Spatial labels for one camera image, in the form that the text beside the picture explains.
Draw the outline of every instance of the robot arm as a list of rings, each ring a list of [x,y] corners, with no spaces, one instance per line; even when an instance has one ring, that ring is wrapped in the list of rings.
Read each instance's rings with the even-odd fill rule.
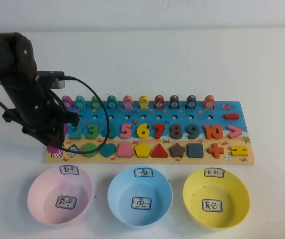
[[[61,147],[64,124],[77,126],[79,116],[66,110],[50,90],[64,72],[38,72],[30,40],[20,33],[0,34],[0,83],[15,105],[3,114],[44,145]]]

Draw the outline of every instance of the plastic bowl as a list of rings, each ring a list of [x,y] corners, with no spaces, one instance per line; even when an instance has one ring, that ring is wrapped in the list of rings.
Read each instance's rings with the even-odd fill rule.
[[[250,207],[245,185],[221,168],[205,168],[191,174],[183,187],[183,200],[194,222],[209,231],[239,224]]]
[[[65,227],[84,218],[92,196],[89,175],[76,166],[63,165],[37,177],[29,189],[27,205],[41,223]]]
[[[158,222],[172,204],[172,188],[165,176],[150,167],[120,172],[108,190],[108,204],[117,219],[134,229]]]

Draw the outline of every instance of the white table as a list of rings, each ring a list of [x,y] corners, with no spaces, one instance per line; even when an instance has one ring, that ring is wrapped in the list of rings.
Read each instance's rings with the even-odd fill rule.
[[[26,204],[33,180],[53,165],[43,163],[45,147],[5,123],[0,108],[0,238],[8,239],[151,239],[285,238],[285,28],[26,33],[39,70],[62,70],[85,80],[106,99],[132,95],[240,101],[256,164],[225,166],[246,184],[251,209],[245,221],[211,233],[194,225],[185,209],[186,178],[204,165],[151,165],[171,181],[174,201],[158,224],[132,231],[111,214],[106,200],[113,177],[130,165],[82,164],[94,184],[86,218],[53,229],[35,221]],[[55,91],[59,97],[92,95],[77,83]],[[0,99],[9,107],[0,86]]]

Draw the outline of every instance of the pink number 5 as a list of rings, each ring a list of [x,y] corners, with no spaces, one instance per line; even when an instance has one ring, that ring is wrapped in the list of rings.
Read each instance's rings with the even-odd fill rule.
[[[120,138],[128,139],[132,136],[132,125],[130,123],[123,123],[121,127]]]

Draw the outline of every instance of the counting peg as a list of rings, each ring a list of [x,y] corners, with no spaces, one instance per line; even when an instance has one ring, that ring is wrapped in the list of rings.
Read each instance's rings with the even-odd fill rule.
[[[108,96],[107,107],[108,107],[108,109],[116,109],[117,108],[117,99],[115,96]]]
[[[180,109],[179,97],[174,95],[170,97],[170,109]]]
[[[164,109],[164,98],[163,96],[156,96],[154,98],[154,108],[155,109]]]
[[[194,95],[187,97],[186,109],[195,109],[196,97]]]
[[[63,96],[62,97],[62,102],[66,106],[66,109],[68,109],[68,110],[72,110],[73,109],[73,101],[72,101],[72,98],[70,98],[69,96]]]
[[[131,96],[125,96],[123,98],[123,108],[124,109],[133,109],[133,99]]]
[[[76,96],[75,103],[76,103],[76,108],[78,110],[85,110],[86,109],[86,101],[85,101],[84,97]]]
[[[92,109],[93,110],[100,110],[101,109],[101,103],[99,102],[99,100],[96,96],[92,97]]]
[[[140,96],[139,108],[148,109],[149,108],[149,98],[147,96]]]
[[[214,96],[209,95],[204,99],[204,109],[212,110],[214,109],[215,99]]]

